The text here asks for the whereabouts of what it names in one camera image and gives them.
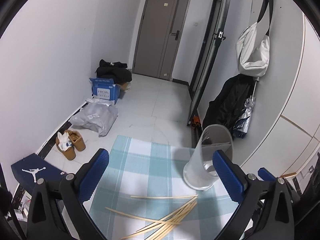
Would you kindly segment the white shoulder bag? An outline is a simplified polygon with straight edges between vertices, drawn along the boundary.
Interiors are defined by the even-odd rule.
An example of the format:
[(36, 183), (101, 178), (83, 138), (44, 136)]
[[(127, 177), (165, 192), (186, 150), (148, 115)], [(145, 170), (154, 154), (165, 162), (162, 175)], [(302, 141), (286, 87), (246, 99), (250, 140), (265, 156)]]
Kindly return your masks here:
[(269, 12), (269, 25), (273, 17), (274, 0), (263, 0), (258, 19), (247, 27), (239, 36), (235, 49), (239, 73), (247, 76), (263, 77), (268, 69), (270, 61), (270, 29), (263, 36), (262, 41), (255, 45), (257, 38), (257, 25)]

